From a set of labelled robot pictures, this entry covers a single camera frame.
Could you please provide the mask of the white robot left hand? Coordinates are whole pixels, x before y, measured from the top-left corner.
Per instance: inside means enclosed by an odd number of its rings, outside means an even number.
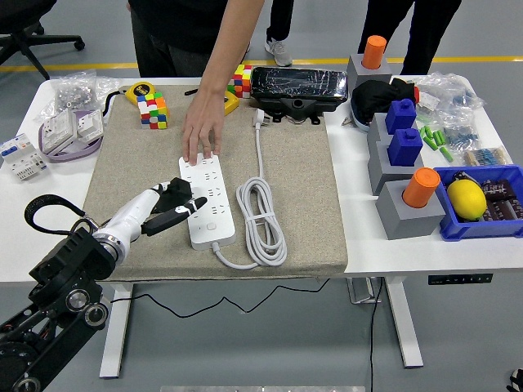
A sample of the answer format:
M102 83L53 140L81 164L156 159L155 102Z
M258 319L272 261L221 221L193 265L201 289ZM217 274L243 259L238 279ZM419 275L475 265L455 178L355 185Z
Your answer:
M178 225L207 201L205 197L194 198L190 183L176 177L137 195L93 237L113 254L116 261L123 261L131 242L143 234L153 236Z

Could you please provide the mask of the person's left hand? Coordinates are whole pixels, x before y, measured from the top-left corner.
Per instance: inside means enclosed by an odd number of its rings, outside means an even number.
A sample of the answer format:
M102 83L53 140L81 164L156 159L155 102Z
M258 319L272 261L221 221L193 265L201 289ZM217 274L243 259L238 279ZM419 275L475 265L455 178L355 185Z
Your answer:
M192 100L183 124L182 157L186 163L195 165L199 147L203 156L219 155L224 127L224 89L201 87Z

